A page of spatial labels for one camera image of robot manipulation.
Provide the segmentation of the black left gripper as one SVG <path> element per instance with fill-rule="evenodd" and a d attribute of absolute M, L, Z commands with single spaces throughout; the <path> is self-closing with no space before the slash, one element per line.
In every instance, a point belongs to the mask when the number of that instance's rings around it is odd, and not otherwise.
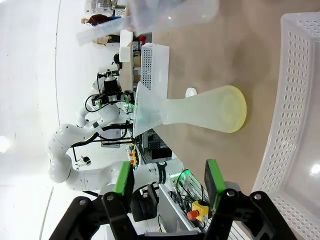
<path fill-rule="evenodd" d="M 110 103 L 119 100 L 119 85 L 117 80 L 105 80 L 103 84 L 104 90 L 102 94 L 93 94 L 91 97 L 91 105 L 94 109 L 101 109 L 103 103 Z M 131 90 L 125 90 L 120 95 L 120 101 L 134 105 L 134 92 Z"/>

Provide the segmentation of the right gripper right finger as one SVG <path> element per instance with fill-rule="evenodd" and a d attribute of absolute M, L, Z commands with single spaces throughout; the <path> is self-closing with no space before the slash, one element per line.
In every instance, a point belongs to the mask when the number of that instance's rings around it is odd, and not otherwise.
<path fill-rule="evenodd" d="M 245 195 L 227 188 L 218 163 L 207 159 L 204 182 L 213 216 L 205 240 L 227 240 L 234 221 L 241 222 L 254 240 L 295 240 L 296 236 L 263 191 Z"/>

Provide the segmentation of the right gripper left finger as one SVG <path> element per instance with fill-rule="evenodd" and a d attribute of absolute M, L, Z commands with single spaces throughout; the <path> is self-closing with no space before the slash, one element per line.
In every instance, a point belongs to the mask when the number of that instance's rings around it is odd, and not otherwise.
<path fill-rule="evenodd" d="M 73 199 L 50 236 L 51 240 L 90 240 L 101 225 L 110 225 L 116 240 L 143 240 L 128 217 L 134 189 L 134 172 L 129 162 L 122 164 L 115 187 L 95 200 Z"/>

